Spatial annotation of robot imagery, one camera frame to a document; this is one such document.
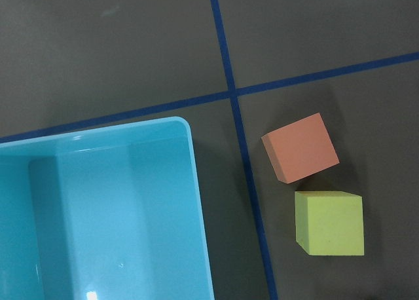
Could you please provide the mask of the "orange foam block left side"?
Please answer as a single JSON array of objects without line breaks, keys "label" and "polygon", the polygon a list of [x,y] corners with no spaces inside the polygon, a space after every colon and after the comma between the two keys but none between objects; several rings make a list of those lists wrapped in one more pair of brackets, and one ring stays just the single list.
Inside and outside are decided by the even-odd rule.
[{"label": "orange foam block left side", "polygon": [[261,137],[277,179],[289,184],[340,163],[319,113]]}]

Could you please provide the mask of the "blue plastic bin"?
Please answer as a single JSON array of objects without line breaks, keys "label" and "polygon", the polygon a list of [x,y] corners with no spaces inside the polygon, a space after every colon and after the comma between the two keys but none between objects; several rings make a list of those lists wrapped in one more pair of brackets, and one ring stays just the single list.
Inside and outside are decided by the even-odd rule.
[{"label": "blue plastic bin", "polygon": [[181,117],[1,144],[2,299],[213,299]]}]

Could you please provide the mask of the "yellow foam block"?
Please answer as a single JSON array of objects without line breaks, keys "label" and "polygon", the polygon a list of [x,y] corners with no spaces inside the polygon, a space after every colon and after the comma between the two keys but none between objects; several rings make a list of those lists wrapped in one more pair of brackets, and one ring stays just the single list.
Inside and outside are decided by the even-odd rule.
[{"label": "yellow foam block", "polygon": [[362,197],[343,191],[296,191],[295,238],[308,255],[364,255]]}]

